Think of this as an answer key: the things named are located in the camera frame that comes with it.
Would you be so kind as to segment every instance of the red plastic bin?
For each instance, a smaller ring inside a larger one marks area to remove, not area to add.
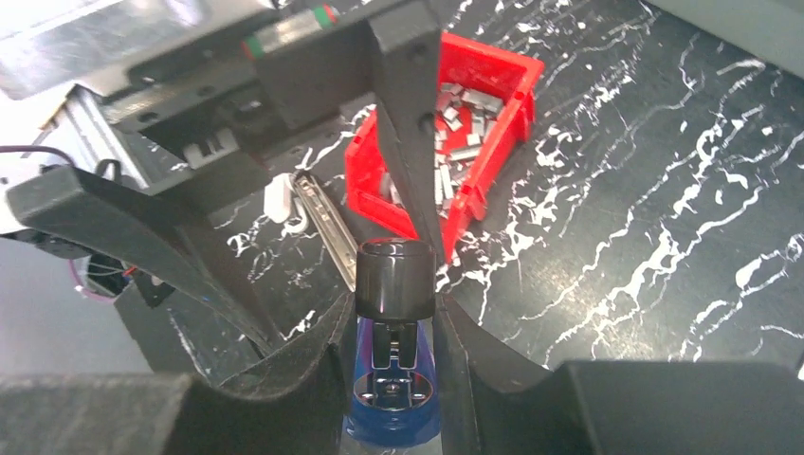
[[[485,217],[485,196],[514,146],[530,137],[536,111],[533,87],[543,70],[544,63],[538,60],[444,33],[439,83],[457,82],[505,101],[496,126],[485,139],[464,184],[455,192],[448,218],[441,219],[448,258],[452,257],[455,244],[466,232],[469,222]],[[470,123],[464,121],[465,128],[470,127]],[[465,144],[448,140],[445,150],[438,153],[448,155],[451,149],[462,145]],[[346,149],[347,204],[398,235],[417,238],[408,213],[379,193],[380,179],[385,172],[377,147],[376,113],[372,113]]]

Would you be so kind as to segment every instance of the marble countertop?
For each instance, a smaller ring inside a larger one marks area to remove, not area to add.
[[[804,83],[635,0],[433,3],[447,30],[547,65],[533,140],[438,288],[549,368],[579,357],[797,368]],[[310,169],[344,202],[343,149],[369,112],[347,109],[341,131],[275,170]],[[345,286],[312,228],[294,237],[261,212],[256,194],[215,221],[292,337]],[[343,213],[359,241],[387,234]],[[194,337],[189,312],[172,311]],[[215,347],[211,365],[232,363],[239,338],[196,344]]]

